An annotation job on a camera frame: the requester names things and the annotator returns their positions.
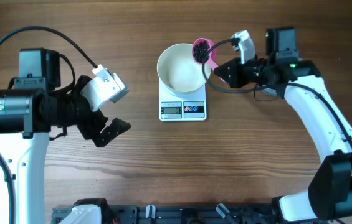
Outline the pink plastic measuring scoop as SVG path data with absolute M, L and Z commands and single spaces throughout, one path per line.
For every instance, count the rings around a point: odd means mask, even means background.
M 193 43 L 192 56 L 194 62 L 199 65 L 206 80 L 210 77 L 211 72 L 219 66 L 214 61 L 216 51 L 213 50 L 209 53 L 210 48 L 214 45 L 215 43 L 212 40 L 205 38 L 198 38 Z

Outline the black beans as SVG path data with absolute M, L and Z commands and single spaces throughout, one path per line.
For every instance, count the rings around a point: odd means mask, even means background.
M 210 49 L 206 40 L 199 40 L 193 45 L 193 58 L 197 63 L 207 62 L 209 56 L 207 51 Z

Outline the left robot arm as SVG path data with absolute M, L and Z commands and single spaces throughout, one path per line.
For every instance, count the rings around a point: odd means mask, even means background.
M 66 57 L 44 48 L 19 53 L 19 74 L 0 90 L 0 223 L 44 223 L 44 166 L 52 127 L 76 126 L 86 140 L 106 146 L 129 130 L 100 111 L 128 93 L 120 77 L 99 65 L 93 76 L 60 83 Z

